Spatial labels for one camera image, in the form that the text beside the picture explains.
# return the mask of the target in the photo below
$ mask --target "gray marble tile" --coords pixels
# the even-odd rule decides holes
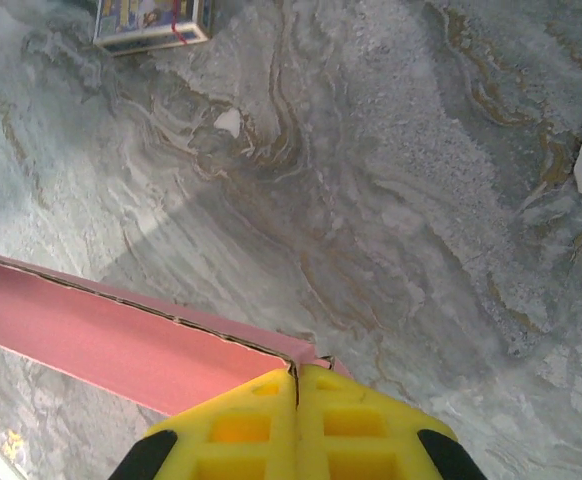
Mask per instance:
[[[582,479],[582,0],[218,0],[119,59],[94,10],[0,0],[1,253],[315,339],[490,478]],[[158,419],[0,351],[31,479]]]

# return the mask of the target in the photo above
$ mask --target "pink strip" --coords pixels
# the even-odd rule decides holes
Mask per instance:
[[[286,367],[261,353],[56,279],[184,318],[281,352],[296,363],[315,358],[308,342],[208,315],[96,282],[6,260],[0,265],[0,347],[173,415],[266,372]],[[335,370],[349,375],[339,362]]]

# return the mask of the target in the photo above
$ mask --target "box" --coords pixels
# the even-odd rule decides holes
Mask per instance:
[[[99,0],[93,43],[113,55],[211,38],[213,0]]]

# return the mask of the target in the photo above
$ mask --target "square hole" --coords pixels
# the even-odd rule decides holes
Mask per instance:
[[[258,413],[231,413],[213,423],[210,442],[261,443],[269,441],[271,419]]]
[[[352,450],[329,454],[330,480],[400,480],[393,453]]]
[[[333,408],[324,413],[324,434],[334,437],[386,437],[384,418],[363,407]]]
[[[205,458],[198,461],[194,480],[264,480],[264,458]]]

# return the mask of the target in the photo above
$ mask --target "yellow object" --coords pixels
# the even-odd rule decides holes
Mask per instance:
[[[295,480],[295,398],[274,370],[154,426],[178,434],[155,480]]]
[[[444,423],[319,366],[295,388],[276,370],[156,425],[177,441],[155,480],[442,479],[418,432]]]
[[[440,480],[418,432],[456,440],[441,421],[315,365],[302,369],[297,428],[298,480]]]

